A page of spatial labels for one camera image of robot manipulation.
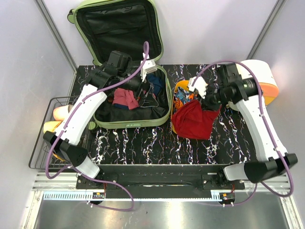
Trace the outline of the pink maroon garment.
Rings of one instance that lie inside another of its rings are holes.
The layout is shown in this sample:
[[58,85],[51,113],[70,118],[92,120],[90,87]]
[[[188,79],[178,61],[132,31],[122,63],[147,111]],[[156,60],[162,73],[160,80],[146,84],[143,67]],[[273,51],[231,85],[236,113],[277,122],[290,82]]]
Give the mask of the pink maroon garment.
[[114,100],[112,103],[115,107],[124,110],[133,110],[139,107],[138,101],[134,98],[133,91],[117,88],[114,91]]

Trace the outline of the navy blue garment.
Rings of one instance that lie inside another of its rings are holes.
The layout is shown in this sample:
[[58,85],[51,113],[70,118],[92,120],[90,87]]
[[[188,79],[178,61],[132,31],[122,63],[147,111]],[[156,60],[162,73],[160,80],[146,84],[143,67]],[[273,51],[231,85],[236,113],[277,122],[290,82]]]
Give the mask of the navy blue garment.
[[146,78],[150,83],[153,84],[153,94],[157,96],[164,88],[164,83],[162,82],[161,78],[155,74],[148,74]]

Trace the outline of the red garment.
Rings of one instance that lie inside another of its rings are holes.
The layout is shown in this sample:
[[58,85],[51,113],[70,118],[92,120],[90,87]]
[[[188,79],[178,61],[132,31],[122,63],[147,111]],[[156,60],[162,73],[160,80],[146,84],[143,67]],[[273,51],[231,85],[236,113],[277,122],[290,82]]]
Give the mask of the red garment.
[[176,134],[183,138],[208,140],[220,111],[203,110],[199,101],[193,100],[175,112],[171,121]]

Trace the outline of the colourful patterned shorts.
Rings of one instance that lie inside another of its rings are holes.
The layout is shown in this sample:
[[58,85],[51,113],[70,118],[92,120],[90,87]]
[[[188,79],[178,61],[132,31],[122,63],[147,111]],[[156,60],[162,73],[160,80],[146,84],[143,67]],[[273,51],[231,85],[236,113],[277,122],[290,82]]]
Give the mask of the colourful patterned shorts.
[[174,110],[179,110],[182,108],[186,103],[191,102],[192,100],[197,99],[197,95],[189,92],[182,87],[178,87],[177,91],[174,93],[173,97],[173,107]]

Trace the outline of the orange plastic basket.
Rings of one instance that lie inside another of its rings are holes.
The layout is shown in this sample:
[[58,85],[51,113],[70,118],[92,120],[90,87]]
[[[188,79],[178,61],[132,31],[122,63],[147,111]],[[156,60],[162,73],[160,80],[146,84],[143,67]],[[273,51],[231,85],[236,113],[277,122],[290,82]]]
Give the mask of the orange plastic basket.
[[188,90],[188,80],[179,81],[172,101],[172,130],[183,138],[208,140],[218,111],[202,108],[199,96]]

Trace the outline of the green hard-shell suitcase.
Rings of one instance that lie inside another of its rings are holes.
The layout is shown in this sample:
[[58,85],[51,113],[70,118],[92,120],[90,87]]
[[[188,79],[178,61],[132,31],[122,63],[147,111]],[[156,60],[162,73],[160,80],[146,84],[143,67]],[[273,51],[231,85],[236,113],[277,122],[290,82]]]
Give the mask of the green hard-shell suitcase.
[[[134,72],[143,60],[145,42],[149,44],[150,60],[156,62],[163,55],[157,11],[151,0],[86,0],[70,10],[67,19],[85,41],[95,68],[108,61],[112,51],[119,51],[131,56]],[[98,126],[106,129],[152,127],[167,121],[172,92],[164,68],[156,66],[157,71],[151,74],[164,83],[161,92],[155,96],[153,84],[146,78],[148,92],[136,99],[139,107],[124,110],[106,101],[93,115]]]

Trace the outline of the white orange drawer cabinet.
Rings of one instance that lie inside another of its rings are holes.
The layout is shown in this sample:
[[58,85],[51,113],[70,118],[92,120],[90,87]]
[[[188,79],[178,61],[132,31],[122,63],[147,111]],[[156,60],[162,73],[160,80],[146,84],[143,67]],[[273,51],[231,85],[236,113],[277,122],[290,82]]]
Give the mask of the white orange drawer cabinet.
[[238,111],[236,103],[258,95],[260,89],[263,96],[262,103],[268,106],[279,94],[270,66],[261,60],[245,60],[242,64],[242,66],[237,63],[226,65],[226,82],[235,89],[228,105]]

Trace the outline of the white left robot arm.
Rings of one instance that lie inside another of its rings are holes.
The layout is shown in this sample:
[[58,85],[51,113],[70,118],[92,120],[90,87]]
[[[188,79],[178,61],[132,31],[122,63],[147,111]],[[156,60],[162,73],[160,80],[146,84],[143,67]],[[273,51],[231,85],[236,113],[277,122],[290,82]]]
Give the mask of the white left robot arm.
[[93,189],[99,188],[103,177],[99,175],[99,167],[92,162],[88,151],[78,145],[81,135],[100,105],[116,88],[134,92],[135,99],[142,98],[148,90],[144,88],[148,68],[155,67],[155,62],[149,57],[149,44],[144,43],[143,60],[140,66],[131,71],[131,56],[112,51],[108,61],[97,67],[88,77],[81,95],[64,120],[53,131],[43,135],[50,152],[46,166],[52,156],[67,162],[65,168],[72,167],[77,173],[86,177],[86,183]]

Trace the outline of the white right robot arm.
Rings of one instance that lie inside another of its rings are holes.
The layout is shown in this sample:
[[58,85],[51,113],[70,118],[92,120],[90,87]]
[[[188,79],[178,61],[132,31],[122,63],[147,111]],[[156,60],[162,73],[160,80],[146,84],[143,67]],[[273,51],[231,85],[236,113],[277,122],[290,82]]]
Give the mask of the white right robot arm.
[[265,180],[287,174],[293,184],[290,168],[297,164],[296,154],[288,153],[279,139],[266,106],[279,94],[270,66],[260,60],[219,61],[217,73],[221,85],[208,91],[208,84],[199,77],[199,94],[209,105],[227,104],[241,113],[248,127],[256,160],[233,164],[216,177],[218,187],[229,188],[235,180],[264,184]]

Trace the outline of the small brown bottle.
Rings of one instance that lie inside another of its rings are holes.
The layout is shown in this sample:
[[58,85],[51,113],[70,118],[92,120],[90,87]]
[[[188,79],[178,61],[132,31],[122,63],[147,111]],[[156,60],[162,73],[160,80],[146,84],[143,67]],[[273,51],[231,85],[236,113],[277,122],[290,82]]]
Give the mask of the small brown bottle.
[[109,96],[107,97],[107,102],[110,103],[110,104],[112,104],[113,101],[114,101],[114,96],[113,96],[113,95],[109,95]]

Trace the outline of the black marble pattern mat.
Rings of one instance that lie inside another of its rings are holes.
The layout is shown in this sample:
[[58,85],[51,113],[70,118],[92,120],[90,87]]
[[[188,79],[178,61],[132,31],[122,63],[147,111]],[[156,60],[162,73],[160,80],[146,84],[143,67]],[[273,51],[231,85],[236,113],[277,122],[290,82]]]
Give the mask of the black marble pattern mat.
[[101,164],[238,164],[256,160],[252,138],[241,114],[222,107],[208,140],[179,137],[167,121],[158,127],[88,133],[92,160]]

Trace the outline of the pink cup in basket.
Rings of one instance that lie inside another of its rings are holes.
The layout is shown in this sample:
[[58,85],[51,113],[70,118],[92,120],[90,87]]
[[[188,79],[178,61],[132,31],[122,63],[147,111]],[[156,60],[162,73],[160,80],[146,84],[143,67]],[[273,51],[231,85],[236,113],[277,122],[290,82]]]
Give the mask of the pink cup in basket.
[[72,108],[73,105],[71,104],[55,108],[53,110],[53,117],[55,121],[64,121],[64,119],[69,115],[69,112]]

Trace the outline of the yellow cup in basket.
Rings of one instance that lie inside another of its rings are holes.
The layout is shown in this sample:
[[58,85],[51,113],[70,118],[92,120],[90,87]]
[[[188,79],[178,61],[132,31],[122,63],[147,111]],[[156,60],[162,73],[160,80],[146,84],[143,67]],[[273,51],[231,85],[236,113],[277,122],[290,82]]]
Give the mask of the yellow cup in basket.
[[55,132],[55,129],[61,124],[61,121],[48,121],[43,124],[43,133]]

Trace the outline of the yellow dotted plate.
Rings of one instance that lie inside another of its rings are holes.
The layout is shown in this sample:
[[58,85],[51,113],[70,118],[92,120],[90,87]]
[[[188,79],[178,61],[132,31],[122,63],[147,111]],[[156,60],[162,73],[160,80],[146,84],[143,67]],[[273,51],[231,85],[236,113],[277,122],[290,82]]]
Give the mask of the yellow dotted plate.
[[53,154],[53,156],[56,157],[58,160],[60,160],[60,161],[65,161],[65,159],[64,159],[64,157],[63,157],[63,154],[61,153],[59,144],[54,145],[54,148],[53,148],[53,150],[52,150],[52,154]]

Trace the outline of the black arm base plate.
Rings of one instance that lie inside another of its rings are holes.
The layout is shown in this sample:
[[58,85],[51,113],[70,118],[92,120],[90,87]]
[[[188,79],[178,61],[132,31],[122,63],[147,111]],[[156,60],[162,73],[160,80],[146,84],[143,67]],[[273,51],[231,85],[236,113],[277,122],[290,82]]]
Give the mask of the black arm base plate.
[[240,181],[219,186],[217,173],[223,165],[102,165],[98,179],[116,182],[124,187],[184,186],[205,190],[244,190]]

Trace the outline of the aluminium rail frame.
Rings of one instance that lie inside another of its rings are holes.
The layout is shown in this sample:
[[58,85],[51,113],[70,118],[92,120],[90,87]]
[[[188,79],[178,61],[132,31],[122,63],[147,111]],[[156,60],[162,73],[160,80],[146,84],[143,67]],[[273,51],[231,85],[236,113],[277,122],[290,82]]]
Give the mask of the aluminium rail frame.
[[226,195],[245,193],[247,200],[254,194],[269,191],[262,184],[238,180],[244,183],[245,189],[235,191],[234,188],[205,190],[184,186],[144,186],[124,187],[116,182],[102,184],[94,182],[74,173],[62,173],[55,179],[48,179],[42,172],[36,176],[30,199],[21,228],[34,228],[38,211],[43,199],[75,200],[75,201],[148,201],[148,202],[221,202]]

